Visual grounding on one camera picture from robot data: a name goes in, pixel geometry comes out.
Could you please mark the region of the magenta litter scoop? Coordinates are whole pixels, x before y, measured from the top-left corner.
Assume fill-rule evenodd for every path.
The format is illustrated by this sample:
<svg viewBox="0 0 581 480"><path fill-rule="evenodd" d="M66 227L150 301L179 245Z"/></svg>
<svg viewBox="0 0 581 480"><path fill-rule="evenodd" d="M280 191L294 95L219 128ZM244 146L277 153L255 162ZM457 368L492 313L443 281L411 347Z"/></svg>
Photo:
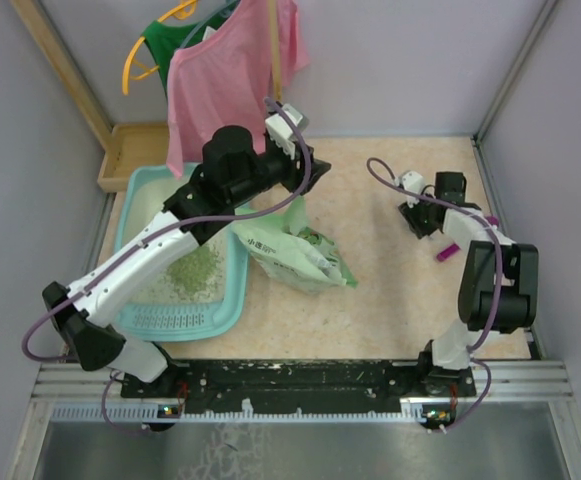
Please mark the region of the magenta litter scoop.
<svg viewBox="0 0 581 480"><path fill-rule="evenodd" d="M495 216L487 216L486 220L488 221L488 223L490 225L493 225L495 227L499 226L499 219ZM453 243L451 245L449 245L448 247L446 247L444 250L442 250L441 252L439 252L436 255L436 260L438 262L445 262L447 261L449 258L451 258L453 255L455 255L456 253L458 253L460 251L460 247Z"/></svg>

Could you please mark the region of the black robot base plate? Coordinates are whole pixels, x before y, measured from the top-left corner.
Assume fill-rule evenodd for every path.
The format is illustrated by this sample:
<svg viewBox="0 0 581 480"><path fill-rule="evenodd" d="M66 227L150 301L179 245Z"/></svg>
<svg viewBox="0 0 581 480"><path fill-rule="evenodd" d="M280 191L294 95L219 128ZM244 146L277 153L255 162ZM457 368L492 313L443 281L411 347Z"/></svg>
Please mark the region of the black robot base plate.
<svg viewBox="0 0 581 480"><path fill-rule="evenodd" d="M470 369L447 371L421 358L396 360L186 360L145 383L129 374L124 399L181 401L189 414L399 413L406 397L465 398L476 394Z"/></svg>

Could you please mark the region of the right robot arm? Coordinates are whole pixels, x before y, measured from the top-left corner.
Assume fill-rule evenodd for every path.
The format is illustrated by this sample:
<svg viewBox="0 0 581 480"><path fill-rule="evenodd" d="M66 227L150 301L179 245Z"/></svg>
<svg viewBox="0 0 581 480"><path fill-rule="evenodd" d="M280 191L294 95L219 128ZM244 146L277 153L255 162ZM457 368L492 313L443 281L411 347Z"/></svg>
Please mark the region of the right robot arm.
<svg viewBox="0 0 581 480"><path fill-rule="evenodd" d="M488 339L530 327L537 312L539 252L518 243L466 201L460 172L439 172L433 192L422 175L407 171L394 185L405 192L399 206L419 239L440 232L465 253L458 290L458 318L419 354L418 387L431 396L459 393L472 355Z"/></svg>

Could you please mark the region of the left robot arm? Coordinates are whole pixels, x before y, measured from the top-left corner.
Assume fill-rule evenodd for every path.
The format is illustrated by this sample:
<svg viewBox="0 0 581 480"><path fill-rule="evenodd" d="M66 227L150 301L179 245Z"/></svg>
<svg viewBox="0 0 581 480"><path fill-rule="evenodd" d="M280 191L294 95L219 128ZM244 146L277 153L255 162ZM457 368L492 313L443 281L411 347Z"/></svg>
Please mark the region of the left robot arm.
<svg viewBox="0 0 581 480"><path fill-rule="evenodd" d="M116 369L159 397L176 389L170 357L152 342L117 332L112 322L144 284L238 220L237 208L275 185L303 195L329 172L330 163L315 158L297 128L289 138L277 139L276 133L266 133L265 150L258 154L246 128L218 129L188 182L139 234L90 274L44 288L49 319L83 370Z"/></svg>

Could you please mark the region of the green cat litter bag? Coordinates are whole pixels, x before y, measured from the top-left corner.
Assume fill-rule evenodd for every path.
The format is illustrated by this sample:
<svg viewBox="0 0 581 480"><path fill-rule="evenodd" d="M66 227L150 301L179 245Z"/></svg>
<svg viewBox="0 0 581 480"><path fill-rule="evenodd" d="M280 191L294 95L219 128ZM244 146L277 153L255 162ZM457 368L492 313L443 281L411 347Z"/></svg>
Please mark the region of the green cat litter bag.
<svg viewBox="0 0 581 480"><path fill-rule="evenodd" d="M310 226L301 196L282 213L236 221L232 230L273 280L308 294L358 285L336 242Z"/></svg>

